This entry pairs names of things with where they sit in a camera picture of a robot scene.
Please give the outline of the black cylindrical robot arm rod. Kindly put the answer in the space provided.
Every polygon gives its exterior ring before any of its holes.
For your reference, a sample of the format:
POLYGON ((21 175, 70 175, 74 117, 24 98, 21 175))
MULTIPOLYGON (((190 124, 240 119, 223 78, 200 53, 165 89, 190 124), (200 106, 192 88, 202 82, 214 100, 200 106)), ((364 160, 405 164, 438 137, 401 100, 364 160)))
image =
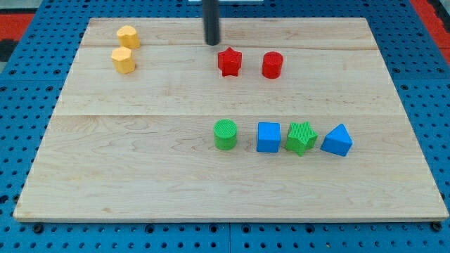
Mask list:
POLYGON ((215 46, 220 42, 219 1, 202 0, 202 20, 205 33, 205 43, 215 46))

